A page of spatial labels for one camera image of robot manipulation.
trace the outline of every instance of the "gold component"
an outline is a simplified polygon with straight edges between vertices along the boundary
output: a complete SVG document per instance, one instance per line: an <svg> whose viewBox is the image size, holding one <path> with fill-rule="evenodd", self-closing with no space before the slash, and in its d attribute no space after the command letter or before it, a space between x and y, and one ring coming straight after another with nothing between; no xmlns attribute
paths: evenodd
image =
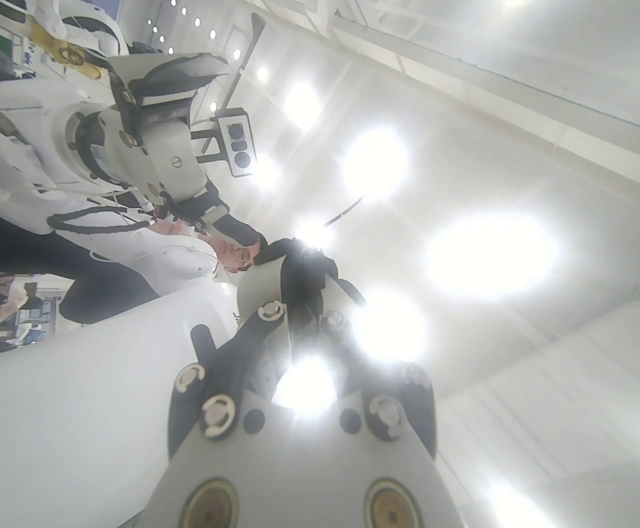
<svg viewBox="0 0 640 528"><path fill-rule="evenodd" d="M367 528L422 528L420 514L411 494L399 483L375 482L365 501Z"/></svg>
<svg viewBox="0 0 640 528"><path fill-rule="evenodd" d="M55 62L67 68L73 68L91 79L100 79L102 77L102 69L86 61L86 49L67 40L54 38L31 17L30 22L29 39L49 53Z"/></svg>
<svg viewBox="0 0 640 528"><path fill-rule="evenodd" d="M180 528L235 528L238 521L236 491L227 481L205 482L192 494Z"/></svg>

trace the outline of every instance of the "white panel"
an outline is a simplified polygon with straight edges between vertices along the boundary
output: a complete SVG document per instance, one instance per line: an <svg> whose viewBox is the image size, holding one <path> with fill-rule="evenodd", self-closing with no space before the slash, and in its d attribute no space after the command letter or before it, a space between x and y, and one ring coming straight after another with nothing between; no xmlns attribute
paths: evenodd
<svg viewBox="0 0 640 528"><path fill-rule="evenodd" d="M620 464L629 452L545 376L532 360L492 376L490 385L520 422L571 474Z"/></svg>
<svg viewBox="0 0 640 528"><path fill-rule="evenodd" d="M640 376L640 303L628 304L582 329L582 333L622 368Z"/></svg>
<svg viewBox="0 0 640 528"><path fill-rule="evenodd" d="M448 93L456 99L465 100L467 98L468 84L464 81L443 74L438 70L434 70L433 68L429 68L405 57L400 57L400 62L408 76L424 84L433 86L441 92Z"/></svg>
<svg viewBox="0 0 640 528"><path fill-rule="evenodd" d="M440 452L460 484L473 500L482 500L487 491L502 479L494 464L450 405L438 409Z"/></svg>
<svg viewBox="0 0 640 528"><path fill-rule="evenodd" d="M529 453L551 480L560 480L568 475L566 470L531 432L518 420L518 417L495 395L488 383L474 387L473 394L505 427L518 443Z"/></svg>
<svg viewBox="0 0 640 528"><path fill-rule="evenodd" d="M516 488L551 482L542 466L473 391L466 390L452 398L451 404L484 451Z"/></svg>
<svg viewBox="0 0 640 528"><path fill-rule="evenodd" d="M536 355L538 367L601 428L640 458L640 380L580 335Z"/></svg>
<svg viewBox="0 0 640 528"><path fill-rule="evenodd" d="M380 47L376 44L358 38L355 35L350 35L339 29L333 29L336 37L340 40L342 45L350 48L362 55L372 58L382 64L392 67L394 70L400 71L400 64L396 54L388 49Z"/></svg>
<svg viewBox="0 0 640 528"><path fill-rule="evenodd" d="M453 502L456 504L456 506L462 506L471 502L471 497L469 497L467 491L462 487L462 484L460 484L458 478L449 468L447 461L444 460L444 458L440 454L436 459L436 469L438 470L438 473L440 473L442 480L446 484L447 489L449 490L449 493L451 494Z"/></svg>

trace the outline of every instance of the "black cable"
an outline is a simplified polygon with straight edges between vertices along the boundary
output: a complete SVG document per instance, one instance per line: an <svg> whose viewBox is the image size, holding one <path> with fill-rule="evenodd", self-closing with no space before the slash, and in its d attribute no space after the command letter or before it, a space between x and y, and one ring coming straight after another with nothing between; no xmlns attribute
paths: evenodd
<svg viewBox="0 0 640 528"><path fill-rule="evenodd" d="M356 207L356 205L358 205L362 200L364 200L364 196L365 195L362 195L360 198L358 198L349 207L347 207L344 211L342 211L338 216L334 216L331 220L329 220L326 224L324 224L323 227L329 227L332 223L337 222L338 220L340 220L345 214L347 214L354 207Z"/></svg>
<svg viewBox="0 0 640 528"><path fill-rule="evenodd" d="M47 218L47 224L58 231L69 231L71 233L77 233L79 235L97 235L97 234L110 234L110 233L126 233L129 231L136 231L143 227L149 227L151 222L143 220L130 225L111 225L111 226L88 226L88 225L73 225L68 224L67 220L76 220L93 214L95 212L127 212L126 207L113 207L112 205L101 205L99 207L89 207L88 209L82 209L81 211L68 212L65 214L52 214Z"/></svg>

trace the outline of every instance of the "black strap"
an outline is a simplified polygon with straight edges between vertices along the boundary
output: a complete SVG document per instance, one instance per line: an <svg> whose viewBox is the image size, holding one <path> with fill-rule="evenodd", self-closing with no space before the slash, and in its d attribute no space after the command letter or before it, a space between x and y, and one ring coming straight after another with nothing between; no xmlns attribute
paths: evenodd
<svg viewBox="0 0 640 528"><path fill-rule="evenodd" d="M68 212L65 214L52 214L47 218L47 224L57 231L69 231L71 233L78 233L79 235L95 235L95 234L110 234L110 233L126 233L128 231L137 231L143 227L149 227L150 221L143 220L129 225L112 225L112 226L88 226L88 225L73 225L67 223L68 220L77 220L83 216L88 216L96 212L127 212L125 207L113 207L111 205L101 205L98 207L89 207L88 209L82 209L81 211Z"/></svg>

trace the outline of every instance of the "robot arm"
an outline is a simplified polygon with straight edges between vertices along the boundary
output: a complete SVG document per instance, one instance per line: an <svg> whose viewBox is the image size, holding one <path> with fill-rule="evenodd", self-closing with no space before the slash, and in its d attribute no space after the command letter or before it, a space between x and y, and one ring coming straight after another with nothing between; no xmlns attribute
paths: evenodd
<svg viewBox="0 0 640 528"><path fill-rule="evenodd" d="M238 300L236 336L197 350L175 381L170 465L136 527L462 528L433 464L429 378L358 349L351 323L364 300L335 263L279 241ZM265 356L290 363L309 347L347 375L328 409L300 416L271 403L260 369Z"/></svg>

